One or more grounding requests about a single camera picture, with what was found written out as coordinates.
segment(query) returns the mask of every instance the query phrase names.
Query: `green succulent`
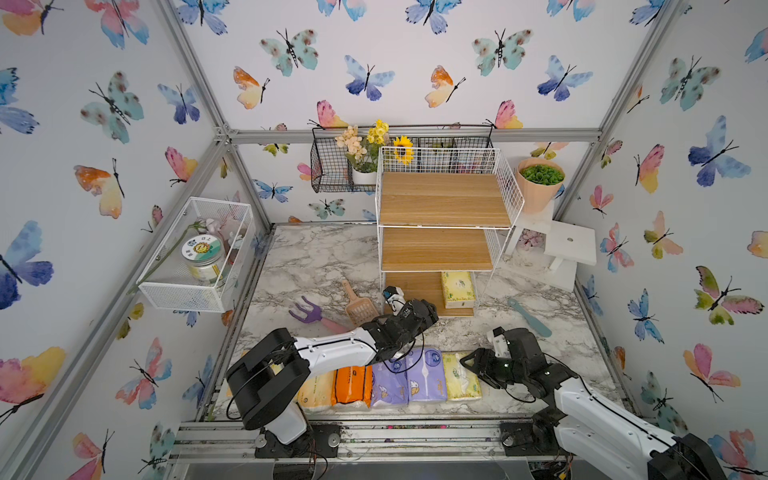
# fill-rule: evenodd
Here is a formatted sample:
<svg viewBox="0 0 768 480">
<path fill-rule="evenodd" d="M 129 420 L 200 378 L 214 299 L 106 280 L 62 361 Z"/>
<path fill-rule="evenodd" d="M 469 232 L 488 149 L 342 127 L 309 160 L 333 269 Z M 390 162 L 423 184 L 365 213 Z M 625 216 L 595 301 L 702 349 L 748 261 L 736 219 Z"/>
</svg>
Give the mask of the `green succulent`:
<svg viewBox="0 0 768 480">
<path fill-rule="evenodd" d="M 520 172 L 524 179 L 540 185 L 557 185 L 565 175 L 549 165 L 531 165 Z"/>
</svg>

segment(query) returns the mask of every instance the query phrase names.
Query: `butterfly wallpaper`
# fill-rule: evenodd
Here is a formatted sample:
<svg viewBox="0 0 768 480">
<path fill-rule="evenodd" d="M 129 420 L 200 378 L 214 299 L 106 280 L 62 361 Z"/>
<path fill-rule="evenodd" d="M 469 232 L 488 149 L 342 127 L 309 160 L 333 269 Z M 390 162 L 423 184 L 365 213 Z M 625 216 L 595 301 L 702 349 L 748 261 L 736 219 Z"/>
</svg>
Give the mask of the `butterfly wallpaper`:
<svg viewBox="0 0 768 480">
<path fill-rule="evenodd" d="M 652 28 L 663 4 L 638 0 L 624 21 Z M 709 439 L 726 477 L 745 480 L 768 474 L 756 380 L 768 335 L 765 18 L 768 4 L 752 0 L 703 0 L 681 15 L 562 220 L 595 230 L 598 264 L 579 265 L 578 289 L 634 404 Z"/>
</svg>

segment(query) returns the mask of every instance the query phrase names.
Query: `blue butterfly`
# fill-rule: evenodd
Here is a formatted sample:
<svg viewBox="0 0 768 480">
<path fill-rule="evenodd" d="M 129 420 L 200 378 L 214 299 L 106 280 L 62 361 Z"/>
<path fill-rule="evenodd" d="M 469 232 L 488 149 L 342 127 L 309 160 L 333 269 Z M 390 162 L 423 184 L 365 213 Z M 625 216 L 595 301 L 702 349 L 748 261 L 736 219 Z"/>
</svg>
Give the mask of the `blue butterfly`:
<svg viewBox="0 0 768 480">
<path fill-rule="evenodd" d="M 448 13 L 462 0 L 417 0 L 417 2 L 419 3 L 406 8 L 406 20 L 410 23 L 417 23 L 426 15 L 424 25 L 427 25 L 427 20 L 429 20 L 432 33 L 437 35 L 445 33 L 448 28 L 448 22 L 445 21 L 442 14 Z"/>
<path fill-rule="evenodd" d="M 200 312 L 192 312 L 190 310 L 174 310 L 174 313 L 186 315 L 188 326 L 195 326 L 195 323 L 197 323 L 197 316 L 200 314 Z"/>
<path fill-rule="evenodd" d="M 11 246 L 0 255 L 0 310 L 21 299 L 18 285 L 26 281 L 32 286 L 45 285 L 53 275 L 53 263 L 30 262 L 42 250 L 42 229 L 30 220 L 11 242 Z"/>
<path fill-rule="evenodd" d="M 291 191 L 293 187 L 277 187 L 277 184 L 274 184 L 272 187 L 265 184 L 262 181 L 253 179 L 253 182 L 259 186 L 259 188 L 263 191 L 259 192 L 259 197 L 261 198 L 274 198 L 275 200 L 279 201 L 280 203 L 284 204 L 288 201 L 288 197 L 286 197 L 283 194 L 287 194 Z"/>
<path fill-rule="evenodd" d="M 216 35 L 227 33 L 227 26 L 220 18 L 214 17 L 219 15 L 224 7 L 229 5 L 230 0 L 181 0 L 186 3 L 176 9 L 176 15 L 179 20 L 192 25 L 197 22 L 197 16 L 200 15 L 200 26 L 203 26 L 203 20 L 206 25 L 210 27 L 210 30 Z"/>
<path fill-rule="evenodd" d="M 210 355 L 205 360 L 205 367 L 203 368 L 203 374 L 200 374 L 200 371 L 197 372 L 197 381 L 194 385 L 192 385 L 190 388 L 187 389 L 186 392 L 181 396 L 184 400 L 192 400 L 197 399 L 197 408 L 200 408 L 200 405 L 203 403 L 203 393 L 205 392 L 205 387 L 210 382 L 210 377 L 214 374 L 214 359 Z"/>
<path fill-rule="evenodd" d="M 639 306 L 634 300 L 630 300 L 627 306 L 629 307 L 629 313 L 634 315 L 635 321 L 637 321 L 634 327 L 634 334 L 637 338 L 645 340 L 645 333 L 648 332 L 648 335 L 654 337 L 659 342 L 664 343 L 664 339 L 661 338 L 661 333 L 654 323 L 651 322 L 655 315 L 648 316 L 648 290 L 643 288 L 643 295 L 640 297 Z"/>
<path fill-rule="evenodd" d="M 690 58 L 690 70 L 685 76 L 683 76 L 685 61 L 675 58 L 670 63 L 670 77 L 664 82 L 664 88 L 661 89 L 661 104 L 667 103 L 673 96 L 675 100 L 679 97 L 680 108 L 686 111 L 701 100 L 704 95 L 702 84 L 712 85 L 720 77 L 720 69 L 718 67 L 702 67 L 694 71 L 700 60 L 701 57 L 695 62 L 694 57 Z"/>
<path fill-rule="evenodd" d="M 0 121 L 17 132 L 30 134 L 39 125 L 35 116 L 21 108 L 7 106 L 18 101 L 13 98 L 17 81 L 16 68 L 0 70 Z"/>
<path fill-rule="evenodd" d="M 715 171 L 723 178 L 741 178 L 749 175 L 752 168 L 745 165 L 725 152 L 738 147 L 731 147 L 733 140 L 725 145 L 725 116 L 720 115 L 715 120 L 715 126 L 707 134 L 706 147 L 691 147 L 688 161 L 692 166 L 701 165 L 696 176 L 696 182 L 702 187 L 710 187 L 715 181 Z"/>
<path fill-rule="evenodd" d="M 192 121 L 200 120 L 200 111 L 197 110 L 197 107 L 192 106 L 193 103 L 197 102 L 193 87 L 189 87 L 184 93 L 181 93 L 181 87 L 176 87 L 176 90 L 174 90 L 163 84 L 157 84 L 157 89 L 163 94 L 168 104 L 176 107 L 176 113 L 174 114 L 176 123 L 179 125 L 186 124 L 187 115 L 190 116 Z"/>
<path fill-rule="evenodd" d="M 547 67 L 547 75 L 549 75 L 549 81 L 544 82 L 538 86 L 538 93 L 547 96 L 549 92 L 554 90 L 554 99 L 556 101 L 563 101 L 571 96 L 571 92 L 568 87 L 574 88 L 585 83 L 592 78 L 592 72 L 587 73 L 574 73 L 571 72 L 576 68 L 568 66 L 568 69 L 563 68 L 563 64 L 560 60 L 552 55 L 549 58 L 549 66 Z"/>
<path fill-rule="evenodd" d="M 382 97 L 382 92 L 377 87 L 385 87 L 395 77 L 395 72 L 391 70 L 371 75 L 375 65 L 366 70 L 349 55 L 344 56 L 344 61 L 346 61 L 346 72 L 355 78 L 346 84 L 346 89 L 353 95 L 360 95 L 361 91 L 366 91 L 366 96 L 370 101 L 379 100 Z"/>
<path fill-rule="evenodd" d="M 645 24 L 647 27 L 658 15 L 659 11 L 661 10 L 661 7 L 664 6 L 664 0 L 647 0 L 649 5 L 643 5 L 642 7 L 637 7 L 632 11 L 632 18 L 630 18 L 630 23 L 632 25 L 639 25 L 646 20 L 648 20 L 648 23 Z"/>
<path fill-rule="evenodd" d="M 603 309 L 600 308 L 598 301 L 595 300 L 596 298 L 600 298 L 600 297 L 598 296 L 598 293 L 594 290 L 594 275 L 589 276 L 589 281 L 587 281 L 587 286 L 581 286 L 581 289 L 584 291 L 584 296 L 587 297 L 587 301 L 592 307 L 592 311 L 595 312 L 596 315 L 603 316 Z"/>
</svg>

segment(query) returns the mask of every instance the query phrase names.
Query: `teal spatula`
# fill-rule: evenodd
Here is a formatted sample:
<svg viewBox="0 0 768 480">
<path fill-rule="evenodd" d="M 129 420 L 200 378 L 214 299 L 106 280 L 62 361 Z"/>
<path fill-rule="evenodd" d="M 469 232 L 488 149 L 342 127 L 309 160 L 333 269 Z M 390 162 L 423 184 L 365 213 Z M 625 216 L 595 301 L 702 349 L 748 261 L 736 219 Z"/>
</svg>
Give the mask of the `teal spatula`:
<svg viewBox="0 0 768 480">
<path fill-rule="evenodd" d="M 509 297 L 507 299 L 507 305 L 517 310 L 523 317 L 528 321 L 528 325 L 531 326 L 532 329 L 536 330 L 536 333 L 538 333 L 541 336 L 552 336 L 552 331 L 547 328 L 547 326 L 539 321 L 538 318 L 535 316 L 532 316 L 528 311 L 523 308 L 523 306 L 515 300 L 512 297 Z"/>
</svg>

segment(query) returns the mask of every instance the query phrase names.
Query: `orange butterfly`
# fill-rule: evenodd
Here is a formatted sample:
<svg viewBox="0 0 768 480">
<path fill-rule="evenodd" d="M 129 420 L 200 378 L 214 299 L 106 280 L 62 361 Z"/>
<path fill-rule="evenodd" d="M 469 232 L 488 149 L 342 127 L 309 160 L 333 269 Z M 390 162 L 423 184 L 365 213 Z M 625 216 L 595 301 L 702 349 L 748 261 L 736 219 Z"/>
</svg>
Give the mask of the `orange butterfly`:
<svg viewBox="0 0 768 480">
<path fill-rule="evenodd" d="M 92 167 L 74 166 L 74 177 L 83 190 L 91 192 L 94 197 L 101 195 L 98 203 L 99 213 L 118 218 L 123 211 L 123 199 L 125 193 L 118 180 L 118 161 L 112 159 L 112 171 L 110 174 Z"/>
</svg>

